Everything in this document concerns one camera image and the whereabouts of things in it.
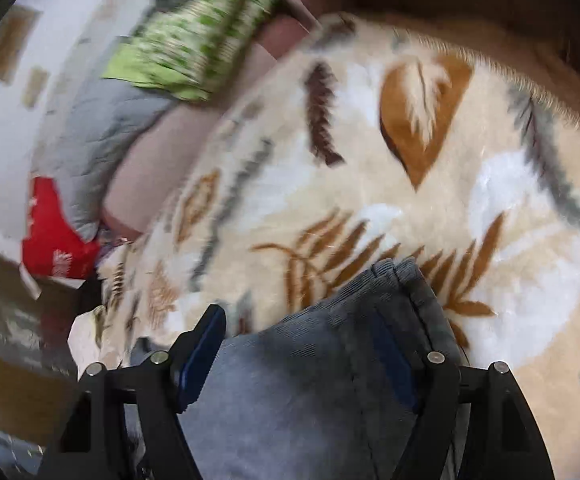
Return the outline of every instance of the leaf pattern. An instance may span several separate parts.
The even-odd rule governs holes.
[[[435,276],[430,283],[432,290],[435,292],[436,296],[441,294],[441,289],[443,288],[443,284],[445,283],[445,278],[447,278],[448,273],[450,272],[450,268],[454,263],[454,258],[456,257],[456,251],[452,251],[452,254],[445,258],[444,262],[437,270]]]
[[[101,340],[103,338],[103,329],[106,323],[106,306],[99,305],[92,311],[94,317],[95,335],[94,343],[97,345],[99,350],[101,349]]]
[[[301,236],[299,236],[296,243],[294,244],[294,248],[300,249],[302,245],[305,242],[307,242],[310,238],[313,238],[314,236],[318,235],[321,231],[323,231],[323,229],[325,229],[330,224],[330,222],[337,217],[338,214],[339,208],[335,207],[334,209],[332,209],[332,213],[330,213],[329,216],[327,216],[323,220],[319,220],[315,224],[305,229],[305,231],[302,232]]]
[[[330,67],[324,62],[317,62],[305,80],[308,90],[307,116],[308,130],[310,131],[310,151],[332,167],[342,162],[332,146],[332,136],[329,133],[330,108],[334,93],[330,86],[334,81]]]
[[[478,250],[476,259],[474,260],[474,266],[472,267],[472,276],[468,285],[463,290],[462,296],[465,296],[470,292],[476,282],[481,279],[483,274],[485,274],[487,267],[489,267],[490,261],[492,261],[492,256],[494,255],[494,250],[498,245],[499,238],[501,236],[501,227],[503,226],[503,219],[505,219],[505,213],[499,214],[499,216],[494,219],[487,228],[485,237],[483,238],[483,243],[481,248]]]
[[[254,252],[276,250],[287,256],[284,281],[289,314],[295,312],[297,308],[306,308],[315,301],[330,296],[337,288],[355,277],[366,264],[372,261],[372,257],[379,250],[385,234],[373,238],[353,257],[358,249],[361,237],[367,230],[368,222],[358,222],[348,235],[343,237],[343,231],[351,215],[350,211],[340,212],[337,208],[332,210],[325,218],[318,220],[301,232],[293,248],[275,243],[258,244],[250,247],[250,251]],[[443,258],[443,250],[440,250],[420,264],[421,273],[426,279],[436,270],[431,279],[430,287],[437,297],[441,296],[445,284],[449,281],[449,290],[443,305],[444,310],[451,310],[460,316],[494,315],[494,311],[487,304],[480,301],[467,300],[466,296],[472,291],[489,267],[501,237],[504,220],[505,213],[502,212],[489,225],[474,258],[476,240],[472,240],[461,256],[453,277],[451,276],[454,262],[457,259],[456,250],[445,258]],[[317,240],[305,254],[303,250],[310,237],[317,237]],[[400,247],[401,243],[394,244],[380,253],[374,262],[385,258],[394,258]],[[425,246],[421,245],[411,256],[418,259],[423,250],[425,250]],[[327,257],[320,266],[317,260],[322,261],[324,256]],[[463,290],[460,290],[465,280],[468,280],[468,283]],[[468,338],[463,330],[453,321],[450,321],[450,325],[458,344],[465,349],[469,348]]]
[[[352,212],[346,213],[342,219],[340,219],[337,223],[335,223],[322,237],[320,237],[314,245],[312,246],[312,250],[308,255],[308,258],[313,258],[318,254],[321,254],[327,247],[332,245],[334,241],[339,237],[345,224],[352,216]]]
[[[409,56],[383,82],[381,133],[415,190],[441,152],[472,71],[451,55],[436,56],[433,62]]]
[[[176,310],[174,302],[179,291],[169,284],[163,261],[159,260],[148,286],[148,319],[153,330],[163,325],[167,313]]]
[[[190,195],[183,202],[181,220],[176,237],[176,245],[179,247],[192,234],[192,228],[208,214],[216,197],[221,172],[214,170],[212,173],[201,177],[192,188]]]
[[[522,243],[526,236],[535,237],[532,245]],[[571,229],[545,210],[538,211],[525,200],[521,208],[517,208],[510,222],[505,223],[499,247],[508,253],[496,263],[496,273],[488,280],[489,286],[494,288],[515,287],[519,269],[524,269],[523,281],[538,283],[538,274],[534,269],[555,270],[560,261],[571,259],[571,245],[574,237],[578,236],[576,229]]]
[[[458,343],[458,346],[460,346],[461,348],[464,348],[466,350],[469,349],[470,342],[468,341],[468,337],[465,335],[465,332],[463,332],[461,327],[458,326],[456,323],[454,323],[452,321],[449,321],[449,323],[450,323],[450,328],[452,329],[452,332],[454,332],[454,337],[456,338],[456,342]]]
[[[540,187],[549,192],[561,217],[580,228],[580,201],[558,158],[552,113],[514,86],[510,86],[509,95],[510,111],[516,113],[514,126],[521,131],[526,160],[534,168]]]
[[[360,222],[354,230],[347,237],[345,242],[334,252],[332,256],[326,262],[325,267],[323,267],[323,272],[327,272],[332,269],[336,269],[339,265],[348,259],[352,251],[355,249],[359,238],[363,236],[365,232],[367,222]]]
[[[310,269],[303,265],[303,274],[301,276],[301,309],[308,308],[312,304],[312,279]]]
[[[241,110],[240,115],[238,115],[236,119],[231,120],[231,125],[223,134],[223,140],[225,141],[228,151],[234,147],[234,143],[239,137],[239,133],[243,129],[243,126],[248,121],[256,119],[261,113],[261,110],[263,110],[263,101],[260,98],[257,98],[247,104],[246,107]]]
[[[401,248],[401,244],[397,243],[394,244],[390,249],[383,251],[379,257],[376,259],[377,262],[384,260],[385,258],[396,258],[397,254],[399,254],[399,249]]]
[[[163,204],[161,216],[163,218],[163,231],[166,233],[172,232],[172,219],[177,212],[177,205],[179,205],[179,195],[172,193]]]
[[[309,50],[324,50],[337,43],[345,43],[356,35],[356,24],[345,16],[340,16],[341,20],[327,25],[321,36],[315,41]]]
[[[457,301],[446,306],[462,316],[493,316],[492,309],[480,301]]]
[[[288,257],[284,273],[288,313],[297,307],[306,308],[315,301],[329,296],[337,287],[353,278],[378,251],[384,235],[370,241],[354,258],[358,244],[366,232],[367,222],[361,221],[343,237],[345,226],[352,216],[351,211],[341,212],[338,208],[325,218],[310,225],[294,243],[294,247],[280,244],[258,244],[250,251],[276,250]],[[311,248],[305,251],[307,241],[316,237]],[[392,246],[385,253],[399,250],[400,244]]]
[[[250,334],[253,331],[252,311],[254,310],[252,292],[248,290],[234,306],[237,318],[236,330],[234,335]]]
[[[439,251],[434,256],[432,256],[430,259],[426,260],[423,263],[423,265],[420,266],[421,274],[423,274],[424,278],[427,279],[427,277],[430,275],[430,273],[433,270],[435,270],[436,264],[441,259],[441,256],[443,256],[443,251]]]
[[[463,257],[460,259],[458,269],[456,269],[456,273],[454,274],[454,278],[450,284],[450,303],[456,299],[458,288],[463,284],[463,280],[465,280],[465,275],[468,272],[468,266],[470,265],[470,260],[472,259],[472,253],[474,252],[474,246],[476,246],[476,240],[472,240],[470,247],[468,247],[468,250],[465,251],[465,254],[463,254]]]
[[[296,297],[294,283],[296,282],[298,264],[299,261],[296,258],[290,256],[290,259],[288,260],[288,266],[285,269],[285,297],[290,312],[294,312],[294,298]]]
[[[361,253],[356,256],[354,260],[352,260],[349,264],[347,264],[341,272],[337,274],[332,282],[332,288],[336,288],[339,285],[343,285],[343,283],[351,280],[353,277],[356,276],[357,272],[363,268],[363,266],[370,260],[374,251],[379,248],[381,244],[381,240],[383,240],[383,236],[377,236],[372,240]]]

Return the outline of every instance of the gray leaf pattern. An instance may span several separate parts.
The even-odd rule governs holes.
[[[230,220],[234,211],[241,204],[244,188],[262,171],[263,166],[272,158],[275,144],[270,139],[261,139],[261,148],[254,153],[252,160],[244,163],[243,168],[234,179],[223,205],[210,224],[210,238],[206,242],[201,257],[189,279],[189,288],[192,292],[201,290],[201,278],[214,258],[214,254],[221,242],[221,229]]]
[[[537,174],[540,188],[549,192],[561,217],[580,228],[580,200],[558,158],[552,112],[516,87],[510,87],[509,95],[509,110],[516,114],[514,126],[521,132],[526,161]]]

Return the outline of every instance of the fern pattern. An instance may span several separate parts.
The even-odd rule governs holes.
[[[284,281],[288,314],[302,310],[316,301],[330,296],[340,286],[351,280],[369,263],[385,258],[395,258],[401,243],[378,253],[385,234],[372,238],[363,248],[359,241],[367,230],[368,222],[362,220],[346,230],[352,216],[351,211],[333,209],[325,218],[301,232],[292,246],[276,243],[258,244],[250,251],[275,250],[287,257]],[[458,265],[457,251],[447,256],[444,251],[419,263],[421,273],[430,283],[437,297],[445,298],[443,309],[460,316],[493,316],[494,311],[485,303],[470,301],[468,294],[474,289],[488,269],[500,240],[505,213],[501,213],[490,224],[478,249],[476,240],[462,254]],[[418,247],[410,256],[419,259],[425,246]],[[442,291],[449,283],[446,295]],[[450,322],[458,343],[469,348],[470,343],[460,326]]]
[[[514,126],[521,132],[526,160],[537,174],[538,184],[549,192],[560,216],[580,228],[580,200],[558,159],[552,112],[516,87],[510,86],[509,96],[510,111],[516,114]]]

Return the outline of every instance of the red pillow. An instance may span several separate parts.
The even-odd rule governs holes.
[[[67,224],[51,178],[38,176],[32,183],[28,237],[22,242],[23,264],[32,274],[87,278],[99,252],[98,240],[84,243]]]

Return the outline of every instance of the fluffy blanket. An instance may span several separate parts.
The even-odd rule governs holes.
[[[580,478],[580,118],[469,50],[355,17],[310,37],[215,131],[149,234],[102,267],[79,369],[232,335],[413,255],[470,364],[510,364],[558,478]]]

